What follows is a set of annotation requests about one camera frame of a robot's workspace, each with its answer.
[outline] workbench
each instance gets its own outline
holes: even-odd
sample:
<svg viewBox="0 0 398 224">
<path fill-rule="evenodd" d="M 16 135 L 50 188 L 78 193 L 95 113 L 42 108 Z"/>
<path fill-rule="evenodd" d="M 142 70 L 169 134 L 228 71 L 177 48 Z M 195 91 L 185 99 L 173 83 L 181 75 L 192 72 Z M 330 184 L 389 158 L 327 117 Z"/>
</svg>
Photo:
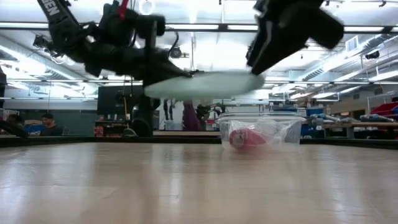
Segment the workbench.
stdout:
<svg viewBox="0 0 398 224">
<path fill-rule="evenodd" d="M 342 128 L 346 130 L 347 138 L 354 138 L 354 128 L 379 128 L 386 129 L 387 134 L 394 138 L 394 130 L 398 129 L 398 123 L 383 123 L 383 122 L 352 122 L 352 123 L 336 123 L 336 124 L 324 124 L 322 128 L 325 130 L 325 137 L 330 136 L 331 129 Z"/>
</svg>

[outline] red bottle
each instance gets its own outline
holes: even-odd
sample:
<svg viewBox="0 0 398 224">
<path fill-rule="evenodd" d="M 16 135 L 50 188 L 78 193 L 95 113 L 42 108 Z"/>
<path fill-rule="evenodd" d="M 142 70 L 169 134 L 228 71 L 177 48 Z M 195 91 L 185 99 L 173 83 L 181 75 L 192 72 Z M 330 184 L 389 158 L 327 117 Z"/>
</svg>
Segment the red bottle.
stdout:
<svg viewBox="0 0 398 224">
<path fill-rule="evenodd" d="M 267 141 L 261 133 L 250 128 L 241 128 L 229 134 L 229 143 L 237 150 L 248 150 L 266 144 Z"/>
</svg>

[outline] person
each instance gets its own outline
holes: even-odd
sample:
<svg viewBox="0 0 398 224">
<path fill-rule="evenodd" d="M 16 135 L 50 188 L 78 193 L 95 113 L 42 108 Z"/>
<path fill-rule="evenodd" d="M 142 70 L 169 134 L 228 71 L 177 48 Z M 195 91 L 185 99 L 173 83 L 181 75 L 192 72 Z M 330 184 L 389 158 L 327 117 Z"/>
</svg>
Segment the person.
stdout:
<svg viewBox="0 0 398 224">
<path fill-rule="evenodd" d="M 6 120 L 11 125 L 14 125 L 17 128 L 24 129 L 24 120 L 18 114 L 10 114 Z"/>
<path fill-rule="evenodd" d="M 199 120 L 202 131 L 206 131 L 206 122 L 210 117 L 211 106 L 203 106 L 201 104 L 198 105 L 197 119 Z"/>
<path fill-rule="evenodd" d="M 202 131 L 202 126 L 197 119 L 197 114 L 192 101 L 184 101 L 184 111 L 182 112 L 182 130 L 183 131 Z"/>
<path fill-rule="evenodd" d="M 42 116 L 43 125 L 45 126 L 43 131 L 40 132 L 40 136 L 62 136 L 63 129 L 59 128 L 54 121 L 54 116 L 50 113 L 46 113 Z"/>
</svg>

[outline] wooden table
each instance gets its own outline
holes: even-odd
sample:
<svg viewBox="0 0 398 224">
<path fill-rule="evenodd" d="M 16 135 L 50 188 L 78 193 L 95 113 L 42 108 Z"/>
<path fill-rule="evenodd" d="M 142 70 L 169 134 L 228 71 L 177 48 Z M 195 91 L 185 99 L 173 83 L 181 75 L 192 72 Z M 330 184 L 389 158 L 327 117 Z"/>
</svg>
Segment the wooden table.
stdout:
<svg viewBox="0 0 398 224">
<path fill-rule="evenodd" d="M 2 224 L 396 224 L 398 153 L 86 143 L 0 150 Z"/>
</svg>

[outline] fluorescent light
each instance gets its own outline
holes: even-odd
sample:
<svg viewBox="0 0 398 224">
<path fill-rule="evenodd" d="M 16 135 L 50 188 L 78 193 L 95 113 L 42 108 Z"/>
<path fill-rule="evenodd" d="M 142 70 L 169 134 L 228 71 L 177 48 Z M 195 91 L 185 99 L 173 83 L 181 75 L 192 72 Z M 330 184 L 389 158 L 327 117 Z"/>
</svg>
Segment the fluorescent light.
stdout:
<svg viewBox="0 0 398 224">
<path fill-rule="evenodd" d="M 366 27 L 366 26 L 345 26 L 345 32 L 379 32 L 384 27 Z"/>
<path fill-rule="evenodd" d="M 21 90 L 29 90 L 29 88 L 19 82 L 8 82 L 7 83 L 9 86 L 21 89 Z"/>
<path fill-rule="evenodd" d="M 258 26 L 254 25 L 228 25 L 231 30 L 257 30 Z"/>
<path fill-rule="evenodd" d="M 0 100 L 97 100 L 97 98 L 82 97 L 0 97 Z"/>
<path fill-rule="evenodd" d="M 317 100 L 317 102 L 339 102 L 339 100 Z"/>
<path fill-rule="evenodd" d="M 41 74 L 29 74 L 29 75 L 32 75 L 32 76 L 51 76 L 52 75 L 52 73 L 50 73 L 50 72 L 47 72 L 47 73 L 41 73 Z"/>
<path fill-rule="evenodd" d="M 18 78 L 10 78 L 7 79 L 7 82 L 41 82 L 38 79 L 18 79 Z"/>
<path fill-rule="evenodd" d="M 377 85 L 398 85 L 398 82 L 375 82 Z"/>
<path fill-rule="evenodd" d="M 290 97 L 290 99 L 301 98 L 301 97 L 304 97 L 304 96 L 308 96 L 309 94 L 311 94 L 311 93 L 297 93 L 297 94 L 292 95 L 292 96 Z"/>
<path fill-rule="evenodd" d="M 335 79 L 335 82 L 340 82 L 340 81 L 344 81 L 344 80 L 353 78 L 353 77 L 356 76 L 357 74 L 358 74 L 358 73 L 353 72 L 353 73 L 350 73 L 350 74 L 347 74 L 347 75 L 343 75 L 342 77 L 339 77 L 339 78 Z"/>
<path fill-rule="evenodd" d="M 375 81 L 385 80 L 388 78 L 395 77 L 397 75 L 398 75 L 398 71 L 386 72 L 386 73 L 378 74 L 375 77 L 370 78 L 369 81 L 375 82 Z"/>
<path fill-rule="evenodd" d="M 75 83 L 75 82 L 84 82 L 84 80 L 46 80 L 46 82 L 52 83 Z"/>
<path fill-rule="evenodd" d="M 18 67 L 21 70 L 27 71 L 29 73 L 44 73 L 46 71 L 45 65 L 34 59 L 27 57 L 26 55 L 23 55 L 15 50 L 11 50 L 1 45 L 0 49 L 18 59 L 18 62 L 15 62 L 14 65 L 15 67 Z"/>
<path fill-rule="evenodd" d="M 1 28 L 20 28 L 20 29 L 48 29 L 47 23 L 41 22 L 0 22 Z"/>
<path fill-rule="evenodd" d="M 356 89 L 358 89 L 358 88 L 359 88 L 359 86 L 352 87 L 352 88 L 348 88 L 348 89 L 346 89 L 346 90 L 341 91 L 340 93 L 341 93 L 341 94 L 343 94 L 343 93 L 348 93 L 348 92 L 351 92 L 351 91 L 356 90 Z"/>
<path fill-rule="evenodd" d="M 296 84 L 329 84 L 329 82 L 294 82 Z"/>
<path fill-rule="evenodd" d="M 124 80 L 88 80 L 92 83 L 124 83 Z"/>
<path fill-rule="evenodd" d="M 150 8 L 148 10 L 144 10 L 145 3 L 150 4 Z M 139 0 L 138 10 L 142 15 L 151 15 L 155 11 L 155 2 L 153 0 Z"/>
<path fill-rule="evenodd" d="M 336 85 L 368 85 L 369 82 L 335 82 Z"/>
<path fill-rule="evenodd" d="M 313 96 L 312 98 L 320 99 L 320 98 L 325 98 L 325 97 L 328 97 L 328 96 L 332 96 L 334 94 L 336 94 L 336 93 L 319 93 L 319 94 Z"/>
<path fill-rule="evenodd" d="M 284 83 L 289 83 L 289 81 L 265 81 L 265 84 L 270 83 L 270 84 L 284 84 Z"/>
<path fill-rule="evenodd" d="M 169 28 L 173 29 L 189 29 L 189 30 L 195 30 L 195 29 L 211 29 L 211 30 L 217 30 L 218 25 L 212 25 L 212 24 L 170 24 L 167 25 Z"/>
<path fill-rule="evenodd" d="M 129 86 L 131 83 L 107 83 L 106 86 Z M 133 86 L 140 86 L 142 85 L 142 82 L 133 82 Z"/>
</svg>

